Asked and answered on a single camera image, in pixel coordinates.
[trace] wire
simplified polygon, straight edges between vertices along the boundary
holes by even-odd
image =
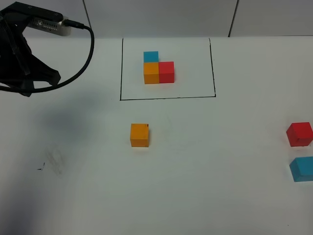
[[[64,22],[67,26],[72,26],[75,28],[80,28],[80,29],[86,29],[89,31],[90,36],[91,36],[91,45],[90,45],[90,51],[89,51],[89,56],[87,58],[87,61],[85,62],[84,66],[76,73],[73,77],[70,79],[59,83],[56,86],[50,86],[50,87],[44,87],[44,88],[37,88],[37,89],[18,89],[18,88],[10,88],[10,87],[5,87],[5,86],[0,86],[0,91],[5,91],[5,92],[14,92],[14,93],[41,93],[41,92],[49,92],[58,88],[61,88],[63,86],[66,86],[67,84],[71,83],[72,81],[76,80],[82,73],[86,70],[88,67],[92,55],[93,55],[93,49],[94,49],[94,33],[91,28],[88,26],[83,25],[82,23],[74,22],[67,20]]]

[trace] cube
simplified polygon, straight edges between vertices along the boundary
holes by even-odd
[[[132,147],[149,147],[149,125],[136,124],[131,126]]]
[[[309,122],[292,123],[287,136],[291,147],[308,146],[313,140],[313,131]]]
[[[173,83],[175,81],[174,62],[159,62],[159,82]]]
[[[295,182],[313,181],[313,157],[295,158],[290,170]]]
[[[158,63],[143,63],[143,78],[145,84],[159,83]]]
[[[157,63],[158,62],[158,51],[145,51],[143,53],[144,63]]]

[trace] cyan cube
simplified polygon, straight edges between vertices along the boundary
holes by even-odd
[[[158,51],[143,52],[143,62],[144,63],[158,62]]]
[[[313,181],[313,157],[295,158],[290,170],[295,182]]]

